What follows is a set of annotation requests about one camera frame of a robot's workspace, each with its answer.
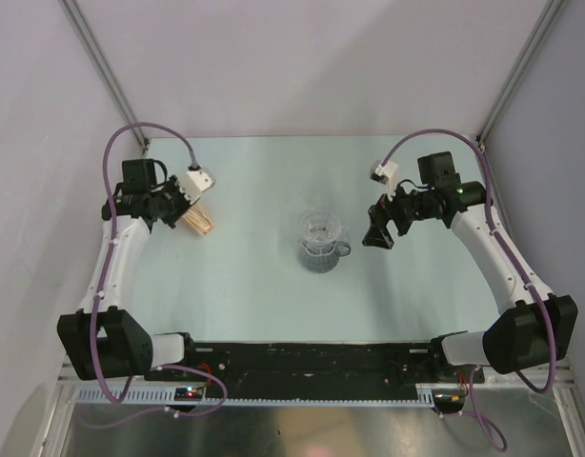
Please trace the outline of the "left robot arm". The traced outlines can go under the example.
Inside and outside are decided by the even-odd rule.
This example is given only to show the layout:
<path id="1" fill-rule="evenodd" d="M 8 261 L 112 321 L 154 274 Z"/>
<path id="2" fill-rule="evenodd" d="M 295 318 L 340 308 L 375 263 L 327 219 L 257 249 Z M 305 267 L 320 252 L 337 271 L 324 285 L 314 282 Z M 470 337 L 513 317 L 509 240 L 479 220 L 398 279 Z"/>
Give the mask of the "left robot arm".
<path id="1" fill-rule="evenodd" d="M 155 159 L 127 160 L 101 210 L 103 241 L 91 283 L 79 309 L 61 316 L 57 334 L 83 381 L 145 375 L 165 365 L 179 380 L 198 371 L 185 332 L 149 334 L 131 315 L 132 289 L 141 254 L 155 223 L 174 228 L 212 186 L 200 169 L 158 181 Z"/>

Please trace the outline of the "glass coffee server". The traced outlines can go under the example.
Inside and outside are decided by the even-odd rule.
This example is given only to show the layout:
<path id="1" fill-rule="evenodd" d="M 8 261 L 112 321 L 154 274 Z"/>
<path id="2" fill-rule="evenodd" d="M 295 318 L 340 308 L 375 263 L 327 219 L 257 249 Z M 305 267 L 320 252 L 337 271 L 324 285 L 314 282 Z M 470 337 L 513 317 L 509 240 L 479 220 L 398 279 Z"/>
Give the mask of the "glass coffee server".
<path id="1" fill-rule="evenodd" d="M 351 245 L 345 241 L 333 241 L 324 245 L 301 241 L 297 259 L 306 270 L 322 274 L 336 268 L 340 259 L 348 256 L 351 251 Z"/>

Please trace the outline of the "clear glass dripper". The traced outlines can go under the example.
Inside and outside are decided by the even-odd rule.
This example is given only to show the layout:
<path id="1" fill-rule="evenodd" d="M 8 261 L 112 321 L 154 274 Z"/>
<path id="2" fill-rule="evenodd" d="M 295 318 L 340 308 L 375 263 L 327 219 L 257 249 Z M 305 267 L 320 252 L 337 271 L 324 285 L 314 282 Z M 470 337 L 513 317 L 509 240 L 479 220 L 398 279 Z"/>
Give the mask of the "clear glass dripper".
<path id="1" fill-rule="evenodd" d="M 349 242 L 348 231 L 331 210 L 312 208 L 298 220 L 298 241 L 310 255 L 330 254 L 337 245 Z"/>

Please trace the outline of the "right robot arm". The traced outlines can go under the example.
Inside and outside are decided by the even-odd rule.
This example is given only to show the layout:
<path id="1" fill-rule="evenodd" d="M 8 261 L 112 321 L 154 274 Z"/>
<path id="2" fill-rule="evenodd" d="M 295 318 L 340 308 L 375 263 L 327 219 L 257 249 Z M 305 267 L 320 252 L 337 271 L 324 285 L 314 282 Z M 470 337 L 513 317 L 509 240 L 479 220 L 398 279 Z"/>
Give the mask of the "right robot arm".
<path id="1" fill-rule="evenodd" d="M 484 331 L 440 337 L 441 349 L 427 360 L 430 374 L 448 382 L 462 365 L 508 374 L 562 360 L 578 314 L 573 298 L 556 295 L 539 279 L 502 228 L 496 208 L 486 203 L 485 187 L 463 182 L 449 152 L 421 157 L 417 164 L 422 185 L 411 191 L 404 190 L 396 162 L 373 165 L 371 177 L 386 191 L 368 210 L 363 245 L 392 248 L 389 223 L 405 235 L 416 221 L 440 220 L 472 255 L 499 313 Z"/>

